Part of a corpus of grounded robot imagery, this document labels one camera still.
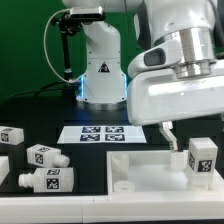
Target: white block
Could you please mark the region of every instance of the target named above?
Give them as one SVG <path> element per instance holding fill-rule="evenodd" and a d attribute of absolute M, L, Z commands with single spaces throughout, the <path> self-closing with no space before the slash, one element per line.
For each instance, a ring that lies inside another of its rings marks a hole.
<path fill-rule="evenodd" d="M 20 187 L 33 187 L 34 192 L 72 192 L 73 168 L 37 168 L 34 174 L 19 176 Z"/>
<path fill-rule="evenodd" d="M 23 129 L 0 126 L 0 143 L 18 145 L 23 141 Z"/>
<path fill-rule="evenodd" d="M 186 152 L 171 152 L 171 169 L 174 171 L 183 171 L 186 168 Z"/>
<path fill-rule="evenodd" d="M 115 172 L 127 172 L 129 169 L 129 156 L 125 153 L 113 153 L 111 155 L 111 165 Z"/>
<path fill-rule="evenodd" d="M 27 149 L 27 160 L 30 164 L 46 168 L 67 167 L 70 163 L 68 157 L 61 155 L 60 149 L 39 144 Z"/>
<path fill-rule="evenodd" d="M 210 138 L 192 138 L 189 142 L 186 174 L 190 184 L 211 184 L 218 147 Z"/>
<path fill-rule="evenodd" d="M 0 185 L 9 173 L 9 159 L 7 156 L 0 157 Z"/>

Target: cable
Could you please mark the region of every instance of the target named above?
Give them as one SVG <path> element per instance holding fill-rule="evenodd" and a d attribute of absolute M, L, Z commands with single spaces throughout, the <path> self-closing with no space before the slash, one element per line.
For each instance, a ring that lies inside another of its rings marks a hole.
<path fill-rule="evenodd" d="M 131 34 L 131 29 L 130 29 L 130 22 L 129 22 L 129 19 L 128 19 L 127 0 L 124 0 L 124 7 L 125 7 L 126 23 L 127 23 L 127 31 L 128 31 L 128 42 L 129 42 L 129 46 L 130 46 L 130 49 L 131 49 L 131 53 L 133 54 L 134 51 L 133 51 L 133 47 L 132 47 L 132 44 L 131 44 L 131 35 L 130 35 Z"/>
<path fill-rule="evenodd" d="M 48 89 L 52 86 L 56 86 L 56 85 L 60 85 L 60 84 L 64 84 L 64 82 L 63 81 L 58 81 L 58 82 L 53 82 L 53 83 L 47 84 L 47 85 L 41 87 L 40 90 L 33 97 L 37 97 L 41 93 L 41 91 L 43 91 L 45 89 Z"/>
<path fill-rule="evenodd" d="M 217 8 L 216 8 L 216 6 L 215 6 L 215 4 L 212 0 L 208 0 L 208 1 L 209 1 L 210 5 L 212 7 L 213 12 L 214 12 L 215 20 L 216 20 L 216 28 L 218 30 L 218 34 L 219 34 L 221 44 L 224 47 L 224 32 L 223 32 L 223 29 L 222 29 L 222 24 L 221 24 L 221 21 L 220 21 L 220 18 L 219 18 Z"/>
<path fill-rule="evenodd" d="M 42 92 L 62 91 L 62 90 L 63 90 L 62 88 L 60 88 L 60 89 L 46 89 L 46 90 L 41 90 L 41 93 Z M 9 100 L 11 100 L 13 98 L 18 97 L 18 96 L 22 96 L 22 95 L 26 95 L 26 94 L 33 94 L 33 93 L 37 93 L 37 92 L 40 92 L 40 90 L 33 90 L 33 91 L 26 91 L 26 92 L 22 92 L 22 93 L 17 93 L 15 95 L 9 96 L 6 99 L 4 99 L 3 101 L 1 101 L 0 105 L 6 103 L 7 101 L 9 101 Z"/>
<path fill-rule="evenodd" d="M 63 82 L 66 82 L 66 83 L 69 83 L 69 84 L 73 84 L 73 83 L 75 83 L 75 82 L 77 82 L 77 80 L 78 80 L 78 78 L 77 79 L 75 79 L 74 81 L 67 81 L 67 80 L 65 80 L 65 79 L 63 79 L 57 72 L 56 72 L 56 70 L 54 69 L 54 67 L 52 66 L 52 64 L 51 64 L 51 62 L 50 62 L 50 59 L 49 59 L 49 56 L 48 56 L 48 52 L 47 52 L 47 32 L 48 32 L 48 29 L 49 29 L 49 25 L 50 25 L 50 23 L 51 23 L 51 20 L 55 17 L 55 16 L 57 16 L 59 13 L 66 13 L 66 12 L 69 12 L 70 11 L 70 9 L 64 9 L 64 10 L 60 10 L 60 11 L 58 11 L 58 12 L 56 12 L 56 13 L 54 13 L 51 17 L 50 17 L 50 19 L 48 20 L 48 22 L 47 22 L 47 24 L 46 24 L 46 27 L 45 27 L 45 31 L 44 31 L 44 53 L 45 53 L 45 57 L 46 57 L 46 60 L 47 60 L 47 63 L 48 63 L 48 65 L 49 65 L 49 67 L 51 68 L 51 70 L 52 70 L 52 72 L 61 80 L 61 81 L 63 81 Z"/>

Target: white cube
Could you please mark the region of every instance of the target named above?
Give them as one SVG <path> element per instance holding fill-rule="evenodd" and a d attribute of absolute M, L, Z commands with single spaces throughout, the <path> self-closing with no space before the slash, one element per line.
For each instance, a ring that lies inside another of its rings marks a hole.
<path fill-rule="evenodd" d="M 0 126 L 0 143 L 18 145 L 23 141 L 23 129 Z"/>
<path fill-rule="evenodd" d="M 218 147 L 210 138 L 191 138 L 186 174 L 190 184 L 211 184 Z"/>

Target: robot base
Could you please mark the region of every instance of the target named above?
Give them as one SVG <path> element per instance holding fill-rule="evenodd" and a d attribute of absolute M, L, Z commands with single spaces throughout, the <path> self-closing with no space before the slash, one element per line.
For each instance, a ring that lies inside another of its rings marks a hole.
<path fill-rule="evenodd" d="M 84 109 L 91 110 L 118 110 L 122 108 L 126 108 L 127 102 L 126 100 L 118 102 L 118 103 L 90 103 L 85 101 L 80 101 L 77 99 L 77 106 Z"/>

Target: black cable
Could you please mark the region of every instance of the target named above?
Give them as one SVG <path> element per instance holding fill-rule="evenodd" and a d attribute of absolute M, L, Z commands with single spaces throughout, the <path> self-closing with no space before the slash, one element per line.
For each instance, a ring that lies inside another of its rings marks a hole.
<path fill-rule="evenodd" d="M 47 84 L 47 85 L 41 87 L 40 90 L 38 92 L 36 92 L 34 97 L 37 97 L 41 93 L 42 90 L 45 90 L 45 89 L 48 89 L 48 88 L 50 88 L 52 86 L 56 86 L 56 85 L 60 85 L 60 84 L 64 84 L 64 82 L 63 81 L 57 81 L 57 82 L 53 82 L 53 83 Z"/>
<path fill-rule="evenodd" d="M 130 22 L 128 19 L 128 6 L 127 6 L 127 0 L 124 0 L 124 7 L 125 7 L 125 14 L 126 14 L 126 24 L 127 24 L 127 31 L 128 31 L 128 42 L 129 42 L 129 47 L 131 49 L 132 55 L 134 55 L 133 47 L 131 44 L 131 27 L 130 27 Z"/>
<path fill-rule="evenodd" d="M 214 15 L 215 15 L 215 20 L 216 20 L 216 28 L 218 30 L 218 34 L 219 34 L 219 38 L 220 38 L 220 42 L 222 44 L 222 46 L 224 47 L 224 32 L 223 32 L 223 29 L 222 29 L 222 24 L 221 24 L 221 21 L 220 21 L 220 18 L 219 18 L 219 14 L 218 14 L 218 11 L 217 11 L 217 8 L 214 4 L 214 2 L 212 0 L 208 0 L 211 7 L 212 7 L 212 10 L 214 12 Z"/>
<path fill-rule="evenodd" d="M 46 90 L 41 90 L 41 93 L 42 92 L 53 92 L 53 91 L 62 91 L 63 89 L 60 88 L 60 89 L 46 89 Z M 0 102 L 0 105 L 3 105 L 5 104 L 7 101 L 13 99 L 13 98 L 16 98 L 18 96 L 22 96 L 22 95 L 26 95 L 26 94 L 32 94 L 32 93 L 37 93 L 37 92 L 40 92 L 40 90 L 33 90 L 33 91 L 26 91 L 26 92 L 22 92 L 22 93 L 17 93 L 15 95 L 12 95 L 12 96 L 9 96 L 7 97 L 6 99 L 4 99 L 3 101 Z"/>

